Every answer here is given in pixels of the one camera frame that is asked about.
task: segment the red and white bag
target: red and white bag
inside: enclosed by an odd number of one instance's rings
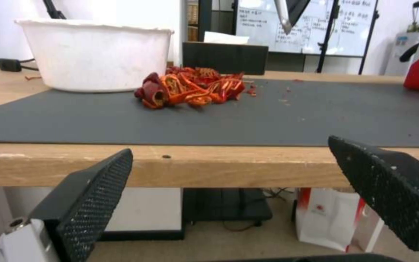
[[[298,189],[298,240],[347,251],[364,208],[357,193],[329,188]]]

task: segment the wooden table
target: wooden table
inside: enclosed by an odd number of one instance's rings
[[[47,90],[36,72],[0,71],[0,104]],[[402,83],[404,78],[266,72],[264,79]],[[55,186],[67,174],[129,147],[133,187],[348,186],[327,147],[135,146],[0,143],[0,186]],[[399,148],[419,159],[419,148]]]

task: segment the pile of dried chili peppers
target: pile of dried chili peppers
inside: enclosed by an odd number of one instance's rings
[[[204,106],[210,103],[225,103],[238,100],[245,89],[243,73],[222,76],[211,68],[166,69],[166,75],[151,73],[143,86],[135,91],[135,97],[148,108],[160,109],[187,103],[190,106]],[[256,96],[255,86],[251,85],[249,94]]]

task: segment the dark gray mat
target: dark gray mat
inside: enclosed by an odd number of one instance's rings
[[[419,92],[401,85],[256,84],[255,98],[200,110],[148,110],[131,93],[46,91],[0,106],[0,142],[327,146],[336,135],[419,147]]]

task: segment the whiteboard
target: whiteboard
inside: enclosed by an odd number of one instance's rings
[[[340,0],[327,55],[363,56],[377,0]],[[236,35],[270,52],[319,55],[333,0],[311,0],[289,35],[279,23],[274,0],[239,0]]]

